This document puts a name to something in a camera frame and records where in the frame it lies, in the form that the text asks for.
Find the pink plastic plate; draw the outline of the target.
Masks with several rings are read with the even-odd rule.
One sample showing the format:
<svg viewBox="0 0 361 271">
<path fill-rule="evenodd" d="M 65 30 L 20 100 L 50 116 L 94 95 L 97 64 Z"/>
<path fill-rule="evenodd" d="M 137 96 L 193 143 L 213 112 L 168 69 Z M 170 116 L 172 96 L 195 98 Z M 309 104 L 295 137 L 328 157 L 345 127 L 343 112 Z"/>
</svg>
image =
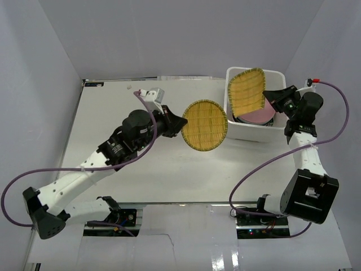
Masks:
<svg viewBox="0 0 361 271">
<path fill-rule="evenodd" d="M 274 115 L 275 110 L 267 102 L 263 109 L 237 116 L 235 117 L 235 120 L 246 124 L 265 125 L 272 120 Z"/>
</svg>

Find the orange sunburst glass plate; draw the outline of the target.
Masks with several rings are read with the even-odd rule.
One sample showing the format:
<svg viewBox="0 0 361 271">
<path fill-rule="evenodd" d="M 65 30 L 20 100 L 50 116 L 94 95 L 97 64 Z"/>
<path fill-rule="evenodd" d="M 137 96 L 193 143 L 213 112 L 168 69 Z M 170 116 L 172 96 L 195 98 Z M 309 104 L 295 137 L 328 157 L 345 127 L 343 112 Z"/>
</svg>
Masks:
<svg viewBox="0 0 361 271">
<path fill-rule="evenodd" d="M 258 115 L 254 115 L 252 113 L 245 114 L 245 115 L 242 115 L 242 116 L 232 115 L 232 118 L 237 123 L 260 125 L 260 126 L 264 126 L 265 123 L 267 123 L 268 121 L 271 120 L 271 119 L 266 120 L 265 117 L 260 117 Z"/>
</svg>

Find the square bamboo tray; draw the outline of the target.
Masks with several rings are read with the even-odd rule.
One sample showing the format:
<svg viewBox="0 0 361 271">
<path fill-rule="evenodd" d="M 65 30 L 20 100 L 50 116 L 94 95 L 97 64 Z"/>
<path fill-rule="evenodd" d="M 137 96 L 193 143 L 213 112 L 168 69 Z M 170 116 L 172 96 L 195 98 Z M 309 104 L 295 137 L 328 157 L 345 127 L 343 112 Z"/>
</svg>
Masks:
<svg viewBox="0 0 361 271">
<path fill-rule="evenodd" d="M 264 109 L 266 76 L 262 69 L 251 68 L 230 79 L 227 94 L 234 116 Z"/>
</svg>

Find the round bamboo tray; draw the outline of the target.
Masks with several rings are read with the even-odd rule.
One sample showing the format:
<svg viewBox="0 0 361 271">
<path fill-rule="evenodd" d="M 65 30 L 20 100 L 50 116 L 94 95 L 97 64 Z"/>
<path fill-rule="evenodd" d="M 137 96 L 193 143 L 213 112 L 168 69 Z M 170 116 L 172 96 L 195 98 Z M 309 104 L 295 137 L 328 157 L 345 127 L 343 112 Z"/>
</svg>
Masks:
<svg viewBox="0 0 361 271">
<path fill-rule="evenodd" d="M 211 151 L 225 139 L 228 122 L 223 108 L 212 100 L 197 100 L 183 114 L 188 123 L 181 133 L 185 143 L 196 151 Z"/>
</svg>

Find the white green-striped plate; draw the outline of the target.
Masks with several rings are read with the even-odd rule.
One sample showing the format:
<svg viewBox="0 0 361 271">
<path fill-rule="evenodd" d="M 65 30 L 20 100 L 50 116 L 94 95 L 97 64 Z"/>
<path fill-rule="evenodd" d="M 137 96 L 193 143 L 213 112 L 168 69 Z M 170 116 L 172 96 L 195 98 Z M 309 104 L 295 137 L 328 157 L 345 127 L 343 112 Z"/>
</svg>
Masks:
<svg viewBox="0 0 361 271">
<path fill-rule="evenodd" d="M 273 126 L 274 124 L 274 118 L 272 118 L 270 121 L 264 124 L 264 126 Z"/>
</svg>

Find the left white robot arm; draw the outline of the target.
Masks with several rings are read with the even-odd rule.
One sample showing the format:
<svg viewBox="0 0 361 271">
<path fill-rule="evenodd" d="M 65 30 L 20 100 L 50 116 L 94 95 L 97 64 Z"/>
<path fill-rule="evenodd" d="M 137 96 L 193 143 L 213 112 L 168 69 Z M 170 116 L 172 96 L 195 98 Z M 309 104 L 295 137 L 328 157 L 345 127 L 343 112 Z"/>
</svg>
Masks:
<svg viewBox="0 0 361 271">
<path fill-rule="evenodd" d="M 152 112 L 133 110 L 76 171 L 40 189 L 29 187 L 23 191 L 27 213 L 41 239 L 52 238 L 71 222 L 102 221 L 114 225 L 118 221 L 121 208 L 111 196 L 99 196 L 81 204 L 72 201 L 134 161 L 153 139 L 177 136 L 188 121 L 173 114 L 166 105 L 161 108 Z"/>
</svg>

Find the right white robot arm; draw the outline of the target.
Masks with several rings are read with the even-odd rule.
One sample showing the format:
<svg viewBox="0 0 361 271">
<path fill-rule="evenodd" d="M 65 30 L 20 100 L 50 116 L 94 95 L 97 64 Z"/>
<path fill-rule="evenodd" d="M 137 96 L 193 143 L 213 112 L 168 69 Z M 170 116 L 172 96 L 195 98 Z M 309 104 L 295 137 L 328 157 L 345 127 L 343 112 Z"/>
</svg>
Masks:
<svg viewBox="0 0 361 271">
<path fill-rule="evenodd" d="M 287 144 L 293 153 L 296 171 L 281 195 L 265 194 L 258 200 L 255 220 L 268 225 L 277 216 L 293 216 L 322 224 L 328 216 L 338 192 L 339 183 L 322 166 L 316 149 L 316 113 L 323 98 L 311 91 L 298 91 L 295 86 L 283 90 L 264 91 L 265 98 L 278 113 L 288 120 L 284 129 Z"/>
</svg>

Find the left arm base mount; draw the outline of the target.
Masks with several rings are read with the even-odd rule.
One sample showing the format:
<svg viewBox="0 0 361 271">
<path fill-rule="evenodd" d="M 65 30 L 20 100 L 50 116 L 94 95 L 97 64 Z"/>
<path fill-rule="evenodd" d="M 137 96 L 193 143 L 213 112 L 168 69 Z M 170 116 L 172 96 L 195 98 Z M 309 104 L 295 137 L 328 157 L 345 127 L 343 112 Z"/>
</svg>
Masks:
<svg viewBox="0 0 361 271">
<path fill-rule="evenodd" d="M 84 237 L 137 237 L 142 225 L 143 210 L 123 208 L 117 214 L 110 215 L 104 222 L 117 224 L 127 231 L 112 225 L 99 225 L 87 222 L 83 230 Z"/>
</svg>

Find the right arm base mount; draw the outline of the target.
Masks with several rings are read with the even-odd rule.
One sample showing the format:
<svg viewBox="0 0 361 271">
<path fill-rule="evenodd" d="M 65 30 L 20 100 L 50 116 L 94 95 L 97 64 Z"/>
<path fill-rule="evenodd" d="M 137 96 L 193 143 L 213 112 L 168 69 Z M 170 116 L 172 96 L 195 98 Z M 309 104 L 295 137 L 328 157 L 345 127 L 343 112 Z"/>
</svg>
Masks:
<svg viewBox="0 0 361 271">
<path fill-rule="evenodd" d="M 289 222 L 286 217 L 253 216 L 230 210 L 235 219 L 238 240 L 272 239 L 290 237 Z"/>
</svg>

